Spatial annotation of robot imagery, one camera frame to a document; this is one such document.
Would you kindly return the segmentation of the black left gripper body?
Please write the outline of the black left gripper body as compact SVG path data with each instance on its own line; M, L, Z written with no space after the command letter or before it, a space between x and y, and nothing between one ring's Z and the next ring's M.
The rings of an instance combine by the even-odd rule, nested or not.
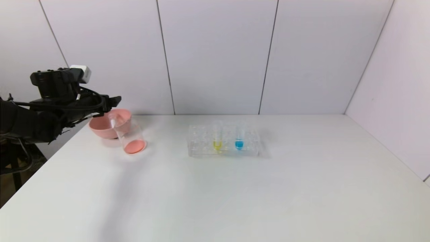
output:
M101 106L95 108L95 109L90 109L88 108L88 106L97 106L98 104L101 104ZM91 94L88 96L83 97L82 96L82 106L86 106L87 109L84 111L85 116L88 115L99 115L99 116L103 116L105 113L109 112L112 108L112 106L110 105L110 98L108 95L95 95L95 94Z

